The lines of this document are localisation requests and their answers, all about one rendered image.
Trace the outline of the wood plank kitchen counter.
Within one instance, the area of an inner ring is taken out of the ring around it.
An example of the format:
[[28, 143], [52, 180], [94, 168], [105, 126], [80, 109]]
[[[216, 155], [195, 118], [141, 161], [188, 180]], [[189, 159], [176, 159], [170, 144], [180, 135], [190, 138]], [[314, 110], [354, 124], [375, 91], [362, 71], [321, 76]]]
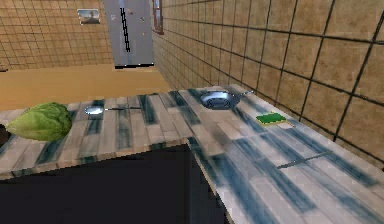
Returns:
[[[185, 143], [231, 224], [384, 224], [384, 172], [292, 117], [263, 126], [274, 107], [246, 94], [209, 110], [204, 89], [102, 100], [140, 107], [91, 119], [71, 103], [74, 124], [59, 143], [12, 138], [0, 150], [0, 180]], [[285, 169], [278, 166], [332, 151]]]

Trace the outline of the grey frying pan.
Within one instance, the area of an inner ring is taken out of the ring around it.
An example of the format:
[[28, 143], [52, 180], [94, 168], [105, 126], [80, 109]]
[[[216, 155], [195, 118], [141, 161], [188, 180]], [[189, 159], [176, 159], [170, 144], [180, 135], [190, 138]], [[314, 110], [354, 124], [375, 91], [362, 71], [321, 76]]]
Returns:
[[229, 110], [234, 108], [247, 93], [234, 94], [228, 91], [209, 91], [201, 95], [200, 101], [207, 109]]

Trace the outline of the green dish sponge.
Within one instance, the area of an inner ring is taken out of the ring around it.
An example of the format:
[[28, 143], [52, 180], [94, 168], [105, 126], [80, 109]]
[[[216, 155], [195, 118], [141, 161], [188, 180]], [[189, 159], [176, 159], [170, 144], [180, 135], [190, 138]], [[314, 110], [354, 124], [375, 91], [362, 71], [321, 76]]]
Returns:
[[263, 126], [268, 126], [286, 122], [287, 119], [277, 112], [271, 112], [257, 116], [256, 121]]

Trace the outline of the silver ladle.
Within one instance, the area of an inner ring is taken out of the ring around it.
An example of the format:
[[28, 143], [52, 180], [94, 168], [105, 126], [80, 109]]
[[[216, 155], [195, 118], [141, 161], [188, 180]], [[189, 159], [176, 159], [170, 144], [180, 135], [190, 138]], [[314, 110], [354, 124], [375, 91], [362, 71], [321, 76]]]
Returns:
[[124, 110], [140, 110], [140, 107], [114, 107], [105, 108], [102, 106], [88, 106], [82, 110], [82, 112], [89, 116], [96, 116], [103, 114], [106, 111], [124, 111]]

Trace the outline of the grey fridge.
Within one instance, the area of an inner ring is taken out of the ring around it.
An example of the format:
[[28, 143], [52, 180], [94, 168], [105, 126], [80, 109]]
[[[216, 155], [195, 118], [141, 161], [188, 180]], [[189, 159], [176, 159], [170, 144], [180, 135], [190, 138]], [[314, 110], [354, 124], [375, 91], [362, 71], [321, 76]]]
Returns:
[[[149, 0], [102, 0], [116, 69], [154, 65]], [[130, 52], [125, 50], [120, 8], [125, 9]]]

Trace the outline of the red framed window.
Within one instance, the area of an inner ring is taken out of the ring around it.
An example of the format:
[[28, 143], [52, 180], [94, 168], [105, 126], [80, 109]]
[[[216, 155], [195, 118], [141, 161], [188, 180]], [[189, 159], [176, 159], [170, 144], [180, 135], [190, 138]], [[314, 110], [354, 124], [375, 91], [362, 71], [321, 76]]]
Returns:
[[162, 0], [152, 0], [153, 3], [153, 19], [154, 31], [159, 35], [163, 35], [163, 17], [162, 17]]

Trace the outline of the grey butter knife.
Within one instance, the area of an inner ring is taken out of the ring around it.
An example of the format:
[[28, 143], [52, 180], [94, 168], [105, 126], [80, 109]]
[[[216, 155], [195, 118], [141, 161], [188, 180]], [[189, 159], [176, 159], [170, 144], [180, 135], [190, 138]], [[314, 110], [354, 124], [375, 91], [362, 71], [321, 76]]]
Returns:
[[317, 154], [315, 156], [311, 156], [311, 157], [307, 157], [307, 158], [304, 158], [304, 159], [295, 160], [295, 161], [289, 162], [287, 164], [280, 165], [280, 166], [277, 167], [277, 169], [285, 169], [285, 168], [289, 168], [289, 167], [292, 167], [292, 166], [296, 166], [298, 164], [302, 164], [302, 163], [305, 163], [305, 162], [310, 161], [312, 159], [320, 158], [320, 157], [323, 157], [325, 155], [332, 154], [332, 153], [333, 153], [332, 151], [326, 151], [326, 152]]

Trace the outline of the green lettuce head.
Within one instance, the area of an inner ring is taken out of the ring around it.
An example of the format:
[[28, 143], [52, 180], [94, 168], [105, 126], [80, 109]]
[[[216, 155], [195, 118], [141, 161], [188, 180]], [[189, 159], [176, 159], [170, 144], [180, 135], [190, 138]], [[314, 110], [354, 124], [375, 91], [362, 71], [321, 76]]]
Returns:
[[64, 138], [72, 128], [71, 114], [57, 102], [30, 107], [5, 125], [8, 132], [25, 139], [56, 141]]

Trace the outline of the framed wall picture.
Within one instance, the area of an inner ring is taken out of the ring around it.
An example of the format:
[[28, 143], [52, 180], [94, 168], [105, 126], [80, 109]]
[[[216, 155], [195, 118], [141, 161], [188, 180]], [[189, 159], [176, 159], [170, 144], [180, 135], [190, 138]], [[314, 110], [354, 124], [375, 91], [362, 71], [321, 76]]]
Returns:
[[97, 9], [78, 9], [77, 13], [81, 25], [100, 23], [99, 11]]

